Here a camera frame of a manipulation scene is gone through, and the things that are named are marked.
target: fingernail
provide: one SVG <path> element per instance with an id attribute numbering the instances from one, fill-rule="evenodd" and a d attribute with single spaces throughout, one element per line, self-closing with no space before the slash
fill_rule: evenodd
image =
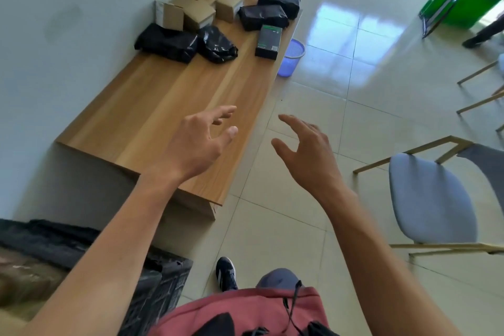
<path id="1" fill-rule="evenodd" d="M 238 128 L 236 126 L 231 126 L 228 130 L 231 137 L 236 136 L 236 133 L 238 133 Z"/>

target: forearm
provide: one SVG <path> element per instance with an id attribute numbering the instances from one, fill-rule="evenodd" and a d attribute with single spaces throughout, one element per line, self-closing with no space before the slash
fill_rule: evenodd
<path id="1" fill-rule="evenodd" d="M 459 336 L 346 187 L 318 198 L 333 225 L 362 311 L 374 336 Z"/>
<path id="2" fill-rule="evenodd" d="M 145 256 L 177 187 L 139 183 L 25 328 L 25 336 L 110 336 L 119 331 Z"/>

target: person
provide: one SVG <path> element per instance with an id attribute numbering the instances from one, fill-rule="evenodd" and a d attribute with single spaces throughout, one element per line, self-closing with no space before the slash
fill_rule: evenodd
<path id="1" fill-rule="evenodd" d="M 465 40 L 462 45 L 467 49 L 479 47 L 485 41 L 488 41 L 492 36 L 504 30 L 504 13 L 501 13 L 497 20 L 488 26 L 484 27 L 475 37 Z"/>
<path id="2" fill-rule="evenodd" d="M 22 335 L 117 334 L 168 200 L 182 182 L 208 169 L 237 135 L 231 126 L 216 138 L 210 136 L 211 124 L 222 124 L 235 110 L 221 106 L 183 119 L 166 151 L 140 176 L 120 210 Z M 293 151 L 277 138 L 272 145 L 294 180 L 327 213 L 371 333 L 460 335 L 345 185 L 327 136 L 294 116 L 279 117 L 297 134 L 299 146 Z M 220 259 L 217 277 L 225 292 L 173 310 L 150 334 L 335 335 L 315 288 L 304 287 L 292 272 L 275 270 L 258 287 L 243 290 L 237 289 L 235 274 L 231 261 Z"/>

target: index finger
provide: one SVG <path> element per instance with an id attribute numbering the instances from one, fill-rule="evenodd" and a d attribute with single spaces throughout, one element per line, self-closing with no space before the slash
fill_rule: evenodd
<path id="1" fill-rule="evenodd" d="M 212 122 L 216 122 L 219 118 L 229 118 L 236 110 L 236 106 L 234 105 L 221 105 L 219 107 L 215 107 L 214 109 L 203 112 L 209 124 Z"/>
<path id="2" fill-rule="evenodd" d="M 309 129 L 308 126 L 296 116 L 280 114 L 278 115 L 278 118 L 289 125 L 298 137 L 300 137 L 303 133 L 306 133 L 306 130 L 311 131 L 311 129 Z"/>

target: black package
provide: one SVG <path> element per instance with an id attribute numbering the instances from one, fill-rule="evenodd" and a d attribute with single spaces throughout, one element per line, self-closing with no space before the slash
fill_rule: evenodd
<path id="1" fill-rule="evenodd" d="M 278 5 L 282 6 L 285 14 L 290 20 L 297 18 L 299 13 L 299 3 L 301 0 L 258 0 L 258 6 Z"/>
<path id="2" fill-rule="evenodd" d="M 198 36 L 195 33 L 165 29 L 156 23 L 151 23 L 138 36 L 135 49 L 189 64 L 198 50 Z"/>
<path id="3" fill-rule="evenodd" d="M 271 6 L 247 6 L 238 11 L 240 21 L 245 31 L 257 31 L 263 24 L 286 28 L 289 26 L 289 18 L 284 10 L 277 5 Z"/>
<path id="4" fill-rule="evenodd" d="M 272 25 L 263 25 L 259 32 L 257 46 L 255 47 L 255 55 L 264 57 L 265 59 L 276 60 L 281 38 L 281 28 Z"/>
<path id="5" fill-rule="evenodd" d="M 214 25 L 198 30 L 198 53 L 215 64 L 238 57 L 238 48 Z"/>

